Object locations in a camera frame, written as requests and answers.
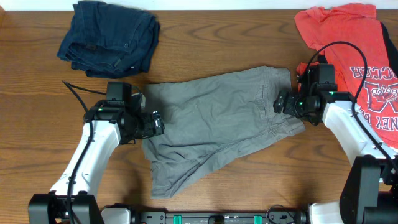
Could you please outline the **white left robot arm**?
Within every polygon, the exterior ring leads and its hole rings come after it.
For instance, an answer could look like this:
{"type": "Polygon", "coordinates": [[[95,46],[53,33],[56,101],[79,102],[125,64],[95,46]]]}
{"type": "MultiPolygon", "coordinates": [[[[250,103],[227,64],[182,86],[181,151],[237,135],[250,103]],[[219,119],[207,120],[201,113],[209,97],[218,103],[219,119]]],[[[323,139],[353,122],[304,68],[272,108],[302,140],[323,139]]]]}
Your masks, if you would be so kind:
{"type": "Polygon", "coordinates": [[[115,99],[97,102],[85,113],[80,142],[62,176],[48,193],[32,196],[30,223],[140,223],[140,214],[128,205],[100,209],[98,189],[118,146],[163,133],[158,111],[115,99]]]}

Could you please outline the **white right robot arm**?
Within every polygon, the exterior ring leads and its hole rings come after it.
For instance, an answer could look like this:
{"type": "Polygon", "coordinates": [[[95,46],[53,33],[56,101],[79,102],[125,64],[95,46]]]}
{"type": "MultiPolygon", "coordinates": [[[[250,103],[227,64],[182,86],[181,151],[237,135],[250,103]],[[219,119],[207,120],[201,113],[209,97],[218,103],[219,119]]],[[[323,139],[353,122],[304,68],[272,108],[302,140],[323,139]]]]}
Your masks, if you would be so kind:
{"type": "Polygon", "coordinates": [[[362,117],[351,93],[329,90],[309,96],[282,90],[274,111],[323,123],[351,164],[340,199],[311,204],[307,223],[397,223],[397,152],[362,117]]]}

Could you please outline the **grey shorts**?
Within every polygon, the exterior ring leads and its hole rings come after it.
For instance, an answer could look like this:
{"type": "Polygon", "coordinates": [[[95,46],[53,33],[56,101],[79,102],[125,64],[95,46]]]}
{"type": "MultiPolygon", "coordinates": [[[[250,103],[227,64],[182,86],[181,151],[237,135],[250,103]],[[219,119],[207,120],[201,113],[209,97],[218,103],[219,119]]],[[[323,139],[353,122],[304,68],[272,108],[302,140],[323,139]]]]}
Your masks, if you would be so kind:
{"type": "Polygon", "coordinates": [[[171,198],[236,158],[303,132],[301,120],[274,112],[278,93],[290,88],[288,69],[267,66],[147,85],[146,107],[158,111],[165,126],[142,141],[151,197],[171,198]]]}

